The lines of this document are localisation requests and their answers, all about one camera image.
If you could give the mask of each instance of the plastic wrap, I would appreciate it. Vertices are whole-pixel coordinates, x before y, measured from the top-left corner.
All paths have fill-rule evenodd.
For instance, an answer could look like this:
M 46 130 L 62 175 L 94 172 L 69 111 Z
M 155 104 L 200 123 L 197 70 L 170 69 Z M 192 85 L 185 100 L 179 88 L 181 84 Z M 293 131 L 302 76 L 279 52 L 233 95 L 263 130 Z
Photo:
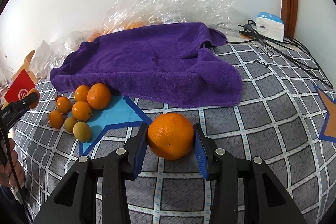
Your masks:
M 43 40 L 31 59 L 29 71 L 33 72 L 38 80 L 46 79 L 53 68 L 60 67 L 65 58 L 78 50 L 83 41 L 93 41 L 100 35 L 100 31 L 74 31 L 50 43 Z
M 118 0 L 108 11 L 102 34 L 147 25 L 203 22 L 226 34 L 237 32 L 230 17 L 235 0 Z

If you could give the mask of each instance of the grey plaid fabric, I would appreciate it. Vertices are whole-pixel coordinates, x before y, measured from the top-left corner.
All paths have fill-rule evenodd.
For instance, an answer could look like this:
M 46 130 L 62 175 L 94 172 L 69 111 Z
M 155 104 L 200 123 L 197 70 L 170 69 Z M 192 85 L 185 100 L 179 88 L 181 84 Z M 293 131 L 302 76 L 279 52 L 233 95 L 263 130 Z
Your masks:
M 260 156 L 278 176 L 302 211 L 308 224 L 317 223 L 336 195 L 336 148 L 317 139 L 326 110 L 312 81 L 333 99 L 336 93 L 295 67 L 279 54 L 273 60 L 249 45 L 225 45 L 213 52 L 236 67 L 243 79 L 243 98 L 236 107 L 206 106 L 181 109 L 159 102 L 132 98 L 151 119 L 178 112 L 200 123 L 207 136 L 236 157 Z M 308 65 L 305 54 L 285 51 Z M 253 63 L 259 59 L 269 64 Z M 19 160 L 26 170 L 28 205 L 35 216 L 57 183 L 78 158 L 78 142 L 63 129 L 48 124 L 57 93 L 50 82 L 37 85 L 38 107 L 27 112 L 16 128 Z M 65 94 L 73 99 L 71 93 Z M 137 134 L 138 128 L 108 131 L 90 152 L 91 159 L 108 155 Z M 243 184 L 239 180 L 239 220 L 244 222 Z M 198 174 L 193 152 L 177 161 L 165 161 L 147 149 L 142 172 L 127 181 L 132 223 L 208 223 L 214 182 Z M 101 180 L 98 181 L 96 218 L 101 223 Z

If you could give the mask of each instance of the cable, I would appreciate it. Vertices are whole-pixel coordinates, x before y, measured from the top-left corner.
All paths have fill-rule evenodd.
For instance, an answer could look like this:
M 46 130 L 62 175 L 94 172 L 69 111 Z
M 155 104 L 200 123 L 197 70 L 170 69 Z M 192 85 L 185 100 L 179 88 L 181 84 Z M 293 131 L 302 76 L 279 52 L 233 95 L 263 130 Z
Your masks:
M 326 74 L 324 73 L 324 71 L 322 70 L 322 68 L 320 67 L 320 65 L 317 63 L 317 61 L 315 60 L 315 58 L 313 58 L 313 56 L 311 55 L 310 51 L 307 49 L 307 47 L 305 45 L 303 45 L 300 41 L 298 41 L 297 39 L 290 37 L 288 35 L 284 36 L 284 40 L 283 42 L 278 41 L 278 40 L 274 40 L 271 39 L 269 37 L 265 37 L 263 35 L 261 35 L 260 33 L 258 33 L 252 26 L 255 26 L 256 23 L 253 20 L 248 20 L 247 24 L 245 24 L 244 26 L 239 25 L 240 27 L 244 28 L 244 31 L 239 31 L 240 34 L 247 36 L 249 38 L 251 38 L 251 40 L 248 41 L 243 41 L 243 42 L 231 42 L 231 41 L 226 41 L 229 44 L 242 44 L 242 43 L 247 43 L 247 42 L 251 42 L 251 41 L 258 41 L 260 42 L 262 45 L 265 45 L 265 47 L 270 47 L 272 50 L 276 51 L 277 53 L 279 53 L 280 55 L 282 55 L 284 58 L 286 58 L 287 60 L 291 61 L 292 63 L 294 63 L 298 68 L 302 69 L 305 73 L 307 73 L 308 75 L 312 76 L 314 79 L 317 79 L 319 81 L 321 81 L 323 84 L 327 85 L 330 88 L 334 88 L 334 86 L 332 85 L 332 83 L 330 82 L 330 80 L 328 79 L 328 77 L 326 76 Z M 312 60 L 314 61 L 314 63 L 316 64 L 316 67 L 311 67 L 305 63 L 302 63 L 298 60 L 296 60 L 295 58 L 283 53 L 282 51 L 280 51 L 279 49 L 273 47 L 269 42 L 272 42 L 280 47 L 283 47 L 285 49 L 288 50 L 292 50 L 291 48 L 285 46 L 285 45 L 293 45 L 295 47 L 297 47 L 298 49 L 300 49 L 302 52 L 304 52 L 305 54 L 307 54 L 310 58 L 312 58 Z M 321 78 L 317 77 L 316 75 L 314 75 L 312 72 L 310 72 L 309 70 L 313 70 L 313 71 L 321 71 L 321 73 L 324 75 L 324 77 L 326 78 L 326 80 L 328 82 L 326 82 L 325 80 L 322 80 Z
M 28 211 L 28 207 L 27 207 L 27 205 L 26 205 L 26 203 L 25 203 L 25 201 L 23 199 L 23 194 L 22 194 L 20 183 L 19 183 L 19 179 L 17 178 L 16 172 L 15 172 L 15 169 L 14 169 L 14 164 L 13 164 L 13 160 L 12 160 L 12 156 L 11 156 L 11 146 L 9 144 L 9 140 L 8 140 L 8 137 L 6 136 L 6 133 L 3 132 L 2 129 L 1 129 L 1 125 L 0 125 L 0 131 L 1 131 L 1 135 L 2 135 L 2 138 L 4 140 L 4 143 L 5 143 L 5 148 L 6 148 L 6 153 L 7 153 L 7 159 L 8 159 L 8 162 L 9 162 L 9 166 L 10 166 L 10 169 L 11 169 L 11 171 L 13 173 L 16 186 L 17 186 L 17 188 L 19 190 L 21 199 L 23 201 L 23 207 L 25 209 L 25 213 L 26 213 L 28 222 L 29 223 L 33 223 L 32 216 L 31 216 L 30 212 Z

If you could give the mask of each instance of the white label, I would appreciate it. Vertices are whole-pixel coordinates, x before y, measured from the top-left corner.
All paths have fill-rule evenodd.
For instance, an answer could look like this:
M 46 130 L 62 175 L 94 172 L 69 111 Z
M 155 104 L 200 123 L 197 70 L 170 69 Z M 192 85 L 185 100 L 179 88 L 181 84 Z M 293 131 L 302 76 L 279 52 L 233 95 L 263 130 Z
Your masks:
M 125 28 L 124 27 L 121 27 L 121 28 L 118 28 L 118 29 L 114 29 L 112 33 L 114 32 L 120 32 L 120 31 L 123 31 Z
M 179 23 L 179 22 L 175 19 L 172 19 L 172 18 L 163 22 L 163 24 L 171 24 L 171 23 Z

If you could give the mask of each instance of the purple towel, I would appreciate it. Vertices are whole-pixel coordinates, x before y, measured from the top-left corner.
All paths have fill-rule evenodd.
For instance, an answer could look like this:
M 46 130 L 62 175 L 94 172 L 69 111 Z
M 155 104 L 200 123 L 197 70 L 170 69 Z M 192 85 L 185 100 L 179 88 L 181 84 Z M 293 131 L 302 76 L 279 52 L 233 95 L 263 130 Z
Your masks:
M 80 85 L 108 85 L 115 95 L 139 97 L 176 107 L 234 106 L 241 99 L 238 71 L 202 47 L 221 46 L 226 37 L 203 23 L 154 25 L 83 42 L 50 73 L 57 91 Z

